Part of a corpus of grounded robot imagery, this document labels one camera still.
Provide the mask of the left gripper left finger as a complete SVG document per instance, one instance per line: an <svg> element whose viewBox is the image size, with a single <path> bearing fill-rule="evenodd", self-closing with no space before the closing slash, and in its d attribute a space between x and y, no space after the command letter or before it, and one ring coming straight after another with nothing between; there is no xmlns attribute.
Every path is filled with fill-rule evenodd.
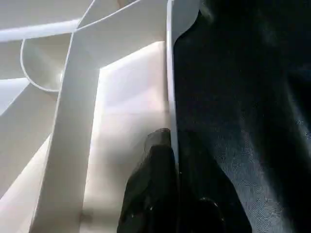
<svg viewBox="0 0 311 233"><path fill-rule="evenodd" d="M171 132L150 133L141 161L127 181L119 233L174 233L177 226L178 187Z"/></svg>

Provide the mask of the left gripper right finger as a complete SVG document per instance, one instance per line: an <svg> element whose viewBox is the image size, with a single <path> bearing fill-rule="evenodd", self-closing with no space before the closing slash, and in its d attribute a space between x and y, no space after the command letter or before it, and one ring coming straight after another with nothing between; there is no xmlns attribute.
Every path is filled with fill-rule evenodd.
<svg viewBox="0 0 311 233"><path fill-rule="evenodd" d="M166 194L155 206L156 233L250 233L238 194L203 143L192 132L179 137L179 171L169 130L155 131L155 167L168 177Z"/></svg>

